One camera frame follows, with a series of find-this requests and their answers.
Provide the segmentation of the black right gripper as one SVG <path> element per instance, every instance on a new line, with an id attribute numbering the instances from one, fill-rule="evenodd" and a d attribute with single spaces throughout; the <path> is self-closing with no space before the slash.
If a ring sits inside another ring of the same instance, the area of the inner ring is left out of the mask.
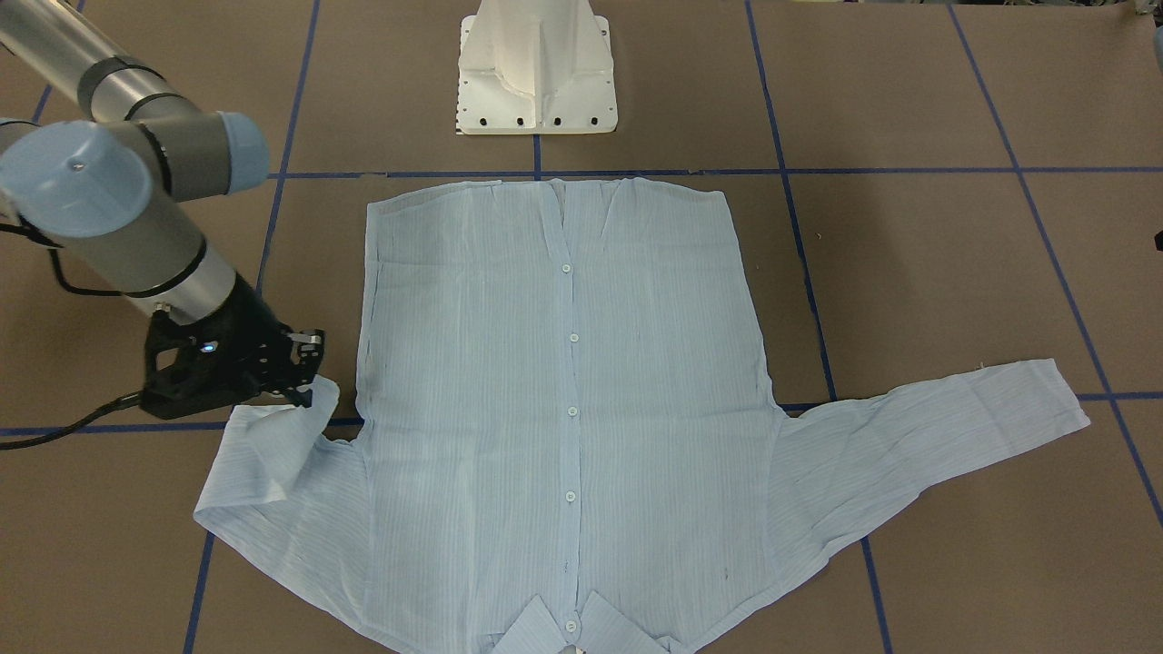
<path id="1" fill-rule="evenodd" d="M 314 349 L 324 330 L 292 332 L 237 276 L 219 310 L 177 324 L 156 311 L 145 337 L 145 412 L 163 420 L 244 404 L 263 393 L 312 407 Z"/>

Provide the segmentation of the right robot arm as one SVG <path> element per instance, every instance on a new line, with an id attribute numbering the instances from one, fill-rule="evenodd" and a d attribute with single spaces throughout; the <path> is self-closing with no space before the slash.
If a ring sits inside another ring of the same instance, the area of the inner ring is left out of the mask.
<path id="1" fill-rule="evenodd" d="M 163 420 L 279 396 L 313 401 L 324 334 L 295 332 L 181 208 L 266 182 L 254 120 L 205 112 L 64 1 L 5 1 L 3 47 L 74 99 L 67 123 L 3 123 L 3 207 L 150 319 L 140 391 Z"/>

